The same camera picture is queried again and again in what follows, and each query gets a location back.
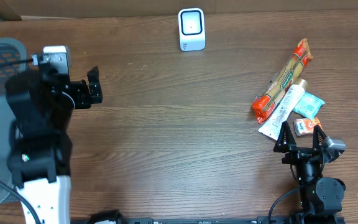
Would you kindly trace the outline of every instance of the wooden table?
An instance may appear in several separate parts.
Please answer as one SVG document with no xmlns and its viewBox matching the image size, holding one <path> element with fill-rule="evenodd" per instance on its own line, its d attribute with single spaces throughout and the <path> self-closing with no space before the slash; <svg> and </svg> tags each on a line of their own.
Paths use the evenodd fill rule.
<svg viewBox="0 0 358 224">
<path fill-rule="evenodd" d="M 99 66 L 103 103 L 75 111 L 68 130 L 71 217 L 267 215 L 296 183 L 250 106 L 307 37 L 314 60 L 301 78 L 326 102 L 326 134 L 347 144 L 324 174 L 346 183 L 341 215 L 358 223 L 358 10 L 206 15 L 205 26 L 206 48 L 181 52 L 176 16 L 0 22 L 0 37 L 29 53 L 69 46 L 72 80 Z M 298 206 L 294 195 L 274 214 Z M 0 223 L 24 223 L 21 206 L 0 205 Z"/>
</svg>

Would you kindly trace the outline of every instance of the toothpaste tube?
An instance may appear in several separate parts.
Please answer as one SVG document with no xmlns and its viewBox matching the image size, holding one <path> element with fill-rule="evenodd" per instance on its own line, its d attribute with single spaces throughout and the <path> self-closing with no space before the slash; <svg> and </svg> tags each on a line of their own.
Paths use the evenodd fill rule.
<svg viewBox="0 0 358 224">
<path fill-rule="evenodd" d="M 259 128 L 259 132 L 274 139 L 278 139 L 281 125 L 287 120 L 295 105 L 301 100 L 305 94 L 308 82 L 301 78 L 295 80 L 292 86 L 288 89 L 283 100 L 277 106 L 269 119 Z"/>
</svg>

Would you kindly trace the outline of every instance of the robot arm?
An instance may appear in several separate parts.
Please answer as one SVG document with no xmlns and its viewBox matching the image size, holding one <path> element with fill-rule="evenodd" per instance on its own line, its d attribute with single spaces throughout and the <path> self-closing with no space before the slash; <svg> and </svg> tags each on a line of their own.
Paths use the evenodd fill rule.
<svg viewBox="0 0 358 224">
<path fill-rule="evenodd" d="M 323 177 L 324 164 L 335 161 L 346 145 L 332 139 L 319 126 L 314 127 L 313 147 L 297 147 L 287 122 L 282 124 L 273 149 L 285 153 L 283 164 L 296 167 L 302 209 L 291 212 L 290 223 L 344 223 L 336 213 L 342 210 L 345 184 L 339 179 Z"/>
<path fill-rule="evenodd" d="M 71 82 L 65 46 L 45 47 L 33 55 L 39 70 L 26 70 L 6 82 L 6 98 L 16 120 L 11 125 L 8 168 L 13 183 L 37 212 L 41 223 L 70 223 L 70 156 L 66 133 L 73 109 L 103 100 L 98 68 Z M 24 204 L 26 223 L 34 217 Z"/>
</svg>

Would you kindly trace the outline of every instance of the small white speaker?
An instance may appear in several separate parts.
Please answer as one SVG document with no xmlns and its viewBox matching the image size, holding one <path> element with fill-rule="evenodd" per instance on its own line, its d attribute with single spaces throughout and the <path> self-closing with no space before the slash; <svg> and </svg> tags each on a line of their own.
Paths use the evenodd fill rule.
<svg viewBox="0 0 358 224">
<path fill-rule="evenodd" d="M 179 40 L 182 51 L 205 48 L 204 12 L 199 8 L 182 9 L 178 14 Z"/>
</svg>

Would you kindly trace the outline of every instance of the teal wrapper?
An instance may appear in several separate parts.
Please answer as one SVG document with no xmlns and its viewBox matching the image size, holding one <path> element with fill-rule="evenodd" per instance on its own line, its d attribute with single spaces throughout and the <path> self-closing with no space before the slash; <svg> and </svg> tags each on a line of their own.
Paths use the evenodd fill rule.
<svg viewBox="0 0 358 224">
<path fill-rule="evenodd" d="M 323 104 L 325 104 L 325 102 L 322 99 L 310 93 L 305 93 L 293 111 L 310 120 L 314 120 L 314 117 Z"/>
</svg>

